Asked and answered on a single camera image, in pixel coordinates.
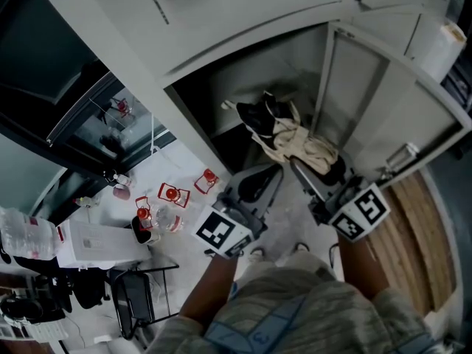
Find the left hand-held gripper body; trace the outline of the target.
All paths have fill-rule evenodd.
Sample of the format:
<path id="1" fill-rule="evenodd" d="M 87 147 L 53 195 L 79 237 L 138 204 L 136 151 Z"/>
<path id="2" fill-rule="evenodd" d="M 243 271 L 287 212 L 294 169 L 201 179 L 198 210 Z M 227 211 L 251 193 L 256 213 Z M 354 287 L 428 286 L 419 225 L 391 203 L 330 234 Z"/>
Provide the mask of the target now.
<path id="1" fill-rule="evenodd" d="M 215 254 L 231 259 L 267 228 L 264 218 L 257 217 L 242 201 L 221 193 L 212 206 L 203 208 L 192 236 Z"/>

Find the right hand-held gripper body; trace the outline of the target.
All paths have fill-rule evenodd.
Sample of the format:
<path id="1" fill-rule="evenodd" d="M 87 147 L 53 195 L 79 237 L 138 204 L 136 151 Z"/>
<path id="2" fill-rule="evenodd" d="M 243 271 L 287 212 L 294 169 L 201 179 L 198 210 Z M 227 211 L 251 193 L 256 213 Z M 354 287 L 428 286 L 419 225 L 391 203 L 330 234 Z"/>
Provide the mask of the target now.
<path id="1" fill-rule="evenodd" d="M 326 201 L 315 199 L 309 205 L 315 222 L 334 228 L 350 243 L 372 233 L 391 209 L 378 185 L 353 176 Z"/>

